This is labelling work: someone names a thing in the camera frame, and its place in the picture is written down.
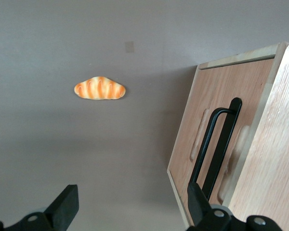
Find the bread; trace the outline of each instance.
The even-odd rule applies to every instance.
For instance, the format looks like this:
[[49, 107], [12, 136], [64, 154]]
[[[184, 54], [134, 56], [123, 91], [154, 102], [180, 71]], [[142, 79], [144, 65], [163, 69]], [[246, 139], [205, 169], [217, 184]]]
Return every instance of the bread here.
[[93, 77], [74, 87], [81, 98], [91, 100], [116, 100], [124, 96], [125, 87], [106, 77]]

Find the gray floor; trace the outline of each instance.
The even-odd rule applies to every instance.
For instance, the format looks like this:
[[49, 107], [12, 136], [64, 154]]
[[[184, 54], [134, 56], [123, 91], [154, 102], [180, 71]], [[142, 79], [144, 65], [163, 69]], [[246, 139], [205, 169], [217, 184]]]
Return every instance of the gray floor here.
[[[166, 167], [196, 65], [283, 40], [289, 0], [0, 0], [0, 220], [77, 184], [71, 231], [183, 231]], [[74, 94], [101, 75], [125, 97]]]

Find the black handle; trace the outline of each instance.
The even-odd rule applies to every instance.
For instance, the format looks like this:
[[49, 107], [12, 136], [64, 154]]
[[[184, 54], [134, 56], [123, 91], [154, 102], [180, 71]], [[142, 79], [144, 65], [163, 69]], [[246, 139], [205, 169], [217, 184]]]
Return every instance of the black handle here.
[[213, 111], [213, 113], [211, 114], [207, 129], [206, 129], [206, 133], [204, 135], [197, 159], [196, 159], [196, 163], [194, 166], [194, 170], [191, 176], [191, 179], [189, 181], [189, 183], [196, 183], [200, 170], [201, 170], [201, 166], [204, 160], [204, 157], [206, 155], [212, 134], [213, 134], [213, 130], [216, 124], [216, 121], [218, 119], [218, 116], [222, 113], [227, 113], [224, 125], [223, 125], [223, 129], [221, 131], [219, 140], [217, 142], [216, 148], [215, 148], [215, 152], [206, 176], [206, 179], [204, 181], [203, 187], [202, 187], [202, 191], [204, 192], [206, 198], [209, 200], [214, 184], [216, 182], [218, 173], [221, 169], [222, 163], [223, 163], [223, 159], [225, 157], [225, 153], [227, 151], [227, 147], [232, 135], [232, 132], [234, 130], [234, 127], [236, 125], [236, 121], [239, 115], [239, 112], [241, 110], [242, 107], [242, 100], [240, 98], [234, 98], [229, 106], [229, 109], [227, 108], [217, 108]]

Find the plywood box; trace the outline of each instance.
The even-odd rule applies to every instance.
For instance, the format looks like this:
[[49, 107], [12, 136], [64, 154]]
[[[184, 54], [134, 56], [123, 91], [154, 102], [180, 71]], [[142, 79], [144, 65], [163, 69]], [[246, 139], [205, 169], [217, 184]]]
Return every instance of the plywood box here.
[[[210, 203], [273, 219], [289, 230], [289, 43], [279, 43], [197, 67], [168, 175], [186, 226], [187, 186], [209, 117], [233, 98], [242, 109]], [[197, 183], [202, 187], [225, 116], [218, 119]]]

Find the croissant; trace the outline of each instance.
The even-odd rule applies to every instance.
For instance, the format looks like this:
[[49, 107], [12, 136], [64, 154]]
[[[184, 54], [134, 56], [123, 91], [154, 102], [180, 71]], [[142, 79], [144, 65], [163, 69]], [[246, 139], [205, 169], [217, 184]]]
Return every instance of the croissant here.
[[124, 96], [125, 87], [106, 77], [93, 77], [74, 87], [81, 98], [91, 100], [116, 100]]

